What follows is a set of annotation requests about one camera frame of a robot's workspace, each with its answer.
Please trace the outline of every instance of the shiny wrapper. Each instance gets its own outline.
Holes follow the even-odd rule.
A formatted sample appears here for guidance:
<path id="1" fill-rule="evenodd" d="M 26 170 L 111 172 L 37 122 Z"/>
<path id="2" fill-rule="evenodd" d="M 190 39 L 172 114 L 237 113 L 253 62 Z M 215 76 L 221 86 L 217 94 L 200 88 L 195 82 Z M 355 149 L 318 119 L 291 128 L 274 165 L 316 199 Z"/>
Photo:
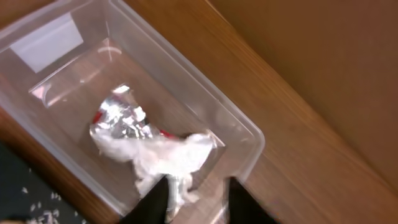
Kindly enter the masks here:
<path id="1" fill-rule="evenodd" d="M 119 162 L 134 161 L 134 156 L 136 155 L 131 146 L 137 145 L 137 140 L 148 143 L 152 140 L 161 141 L 162 139 L 173 138 L 173 136 L 164 133 L 148 122 L 145 112 L 135 101 L 132 90 L 126 85 L 117 87 L 102 102 L 98 112 L 95 114 L 93 124 L 90 126 L 90 135 L 100 152 Z M 220 145 L 223 146 L 222 142 L 214 137 L 213 133 L 208 132 L 202 135 L 205 136 L 205 141 L 206 139 L 211 141 L 210 149 Z M 155 184 L 160 175 L 167 174 L 170 189 L 169 207 L 167 209 L 168 222 L 176 216 L 186 201 L 195 202 L 198 200 L 195 194 L 188 193 L 188 189 L 192 186 L 192 176 L 189 173 L 184 174 L 184 176 L 174 176 L 161 170 L 155 174 L 156 176 L 151 174 L 152 176 L 146 177 L 147 174 L 142 175 L 142 172 L 140 172 L 140 175 L 139 169 L 139 167 L 135 166 L 137 176 L 143 178 L 136 182 L 141 197 L 149 190 L 148 186 Z"/>

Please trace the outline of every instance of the wooden table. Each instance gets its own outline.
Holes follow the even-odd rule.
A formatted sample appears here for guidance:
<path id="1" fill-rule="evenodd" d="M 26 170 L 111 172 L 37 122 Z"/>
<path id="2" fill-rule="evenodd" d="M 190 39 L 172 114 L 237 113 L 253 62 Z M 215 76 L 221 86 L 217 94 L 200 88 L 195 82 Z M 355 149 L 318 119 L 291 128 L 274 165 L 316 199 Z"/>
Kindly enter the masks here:
<path id="1" fill-rule="evenodd" d="M 245 183 L 283 223 L 398 223 L 398 198 L 204 0 L 127 0 L 266 137 Z M 93 223 L 118 216 L 3 110 L 0 136 Z"/>

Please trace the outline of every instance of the silver foil wrapper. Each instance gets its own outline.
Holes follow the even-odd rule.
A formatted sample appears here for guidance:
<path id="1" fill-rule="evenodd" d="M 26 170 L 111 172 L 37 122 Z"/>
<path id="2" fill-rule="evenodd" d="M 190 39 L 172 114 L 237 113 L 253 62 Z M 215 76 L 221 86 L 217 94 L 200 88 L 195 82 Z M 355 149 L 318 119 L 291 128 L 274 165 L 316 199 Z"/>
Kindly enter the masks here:
<path id="1" fill-rule="evenodd" d="M 95 114 L 90 135 L 95 140 L 101 152 L 119 162 L 126 162 L 124 155 L 112 149 L 114 144 L 104 143 L 98 140 L 98 136 L 106 133 L 110 139 L 152 139 L 162 136 L 162 132 L 148 122 L 145 112 L 135 101 L 132 90 L 126 85 L 121 85 L 112 91 L 105 99 Z M 167 175 L 169 180 L 170 198 L 167 209 L 167 221 L 170 222 L 180 210 L 184 201 L 184 192 L 191 187 L 192 177 L 181 178 Z"/>

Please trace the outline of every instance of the plastic container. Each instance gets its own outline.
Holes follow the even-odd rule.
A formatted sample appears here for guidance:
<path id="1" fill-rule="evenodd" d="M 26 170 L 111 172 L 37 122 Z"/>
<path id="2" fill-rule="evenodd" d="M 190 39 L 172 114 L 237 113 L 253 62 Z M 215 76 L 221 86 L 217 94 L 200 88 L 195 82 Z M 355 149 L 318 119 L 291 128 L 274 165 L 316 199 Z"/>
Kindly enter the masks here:
<path id="1" fill-rule="evenodd" d="M 88 133 L 110 91 L 126 83 L 152 123 L 173 134 L 211 129 L 215 149 L 175 219 L 211 223 L 224 179 L 244 182 L 265 140 L 197 68 L 122 1 L 57 1 L 0 31 L 0 105 L 121 215 L 138 201 L 131 163 L 99 155 Z"/>

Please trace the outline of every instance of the clear plastic box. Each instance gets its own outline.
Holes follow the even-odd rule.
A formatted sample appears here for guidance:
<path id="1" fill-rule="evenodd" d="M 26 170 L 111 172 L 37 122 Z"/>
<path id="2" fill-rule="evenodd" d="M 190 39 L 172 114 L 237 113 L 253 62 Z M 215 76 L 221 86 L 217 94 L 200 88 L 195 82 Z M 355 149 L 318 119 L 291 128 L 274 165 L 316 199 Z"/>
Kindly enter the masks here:
<path id="1" fill-rule="evenodd" d="M 139 200 L 132 165 L 99 155 L 88 126 L 122 83 L 156 126 L 177 135 L 210 129 L 226 144 L 193 175 L 201 200 L 175 219 L 217 221 L 224 179 L 246 180 L 264 136 L 126 3 L 56 1 L 0 31 L 0 106 L 121 215 Z"/>

